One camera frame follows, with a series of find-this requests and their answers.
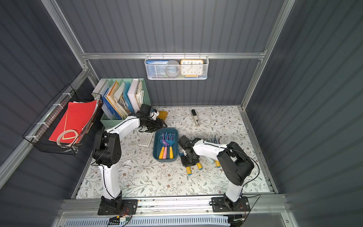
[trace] white robotic arm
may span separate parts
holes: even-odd
[[[243,182],[254,168],[253,162],[235,142],[229,144],[216,144],[204,142],[200,138],[189,140],[186,136],[179,139],[179,145],[185,150],[181,156],[184,167],[199,163],[199,156],[206,156],[220,162],[228,179],[228,188],[224,194],[224,206],[228,210],[238,207],[241,198]]]
[[[107,213],[101,214],[118,214],[122,209],[122,194],[118,185],[118,161],[121,158],[120,140],[132,130],[139,126],[146,127],[145,131],[153,132],[164,126],[167,126],[162,119],[156,118],[159,113],[151,107],[142,105],[140,111],[131,113],[124,121],[107,131],[98,131],[94,142],[93,158],[99,165],[102,184],[103,196],[101,197],[100,210],[107,209]],[[183,166],[193,166],[199,162],[199,156],[203,155],[218,160],[226,174],[229,183],[224,195],[224,204],[229,210],[238,204],[242,192],[244,179],[251,173],[254,164],[247,158],[243,150],[234,142],[226,145],[204,142],[199,138],[190,141],[186,136],[179,139],[179,145],[185,150],[186,155],[181,156]]]

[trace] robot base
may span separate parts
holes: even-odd
[[[128,215],[136,213],[137,203],[138,203],[137,199],[123,199],[123,200],[120,199],[118,202],[120,202],[122,204],[122,207],[124,207],[124,209],[121,208],[120,211],[117,211],[115,208],[107,206],[105,203],[101,202],[101,204],[99,205],[97,215],[124,216],[126,213]]]
[[[211,206],[213,206],[213,212],[228,212],[228,211],[250,211],[251,208],[249,206],[248,198],[241,197],[239,201],[237,201],[236,206],[232,208],[232,210],[227,209],[224,205],[224,197],[212,197],[212,201],[209,202]]]

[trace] black wire basket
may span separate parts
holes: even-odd
[[[56,107],[51,113],[48,114],[45,120],[41,120],[41,122],[35,121],[37,123],[32,124],[23,135],[24,139],[32,143],[33,146],[41,152],[76,155],[76,153],[78,152],[78,147],[82,144],[83,137],[92,127],[96,116],[101,110],[103,102],[100,94],[74,89],[72,89],[69,93],[63,93],[63,95],[64,94],[66,95],[65,98],[58,104],[53,104],[53,106]],[[74,143],[71,146],[66,146],[66,144],[61,144],[61,146],[59,146],[56,142],[49,140],[49,137],[52,135],[53,131],[65,114],[69,102],[91,102],[94,100],[98,101],[98,106],[93,113],[90,121],[83,128],[82,132],[79,133],[79,135],[75,138]]]

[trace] corrugated metal wall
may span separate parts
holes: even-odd
[[[47,103],[81,72],[40,0],[0,1],[0,71],[2,164]],[[81,89],[92,86],[86,80]],[[77,156],[32,149],[0,189],[0,226],[50,226],[72,195],[94,133]]]
[[[85,52],[260,52],[283,0],[58,1]],[[142,60],[90,60],[100,78],[146,78]],[[205,81],[150,81],[154,106],[240,104],[258,60],[211,60]]]
[[[283,0],[57,3],[85,52],[259,52]]]
[[[40,1],[0,1],[0,164],[82,70],[44,10]]]
[[[247,107],[299,226],[361,226],[363,1],[298,1]]]
[[[144,60],[90,62],[100,78],[147,78]],[[210,60],[206,80],[146,80],[146,85],[154,106],[241,104],[257,64],[257,59]]]

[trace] red notebook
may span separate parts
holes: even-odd
[[[49,137],[50,141],[56,142],[58,136],[66,130],[73,129],[80,134],[86,124],[90,121],[96,110],[97,101],[77,103],[69,102],[68,109],[58,123],[56,129]],[[72,132],[65,134],[60,140],[61,143],[72,143],[76,135]]]

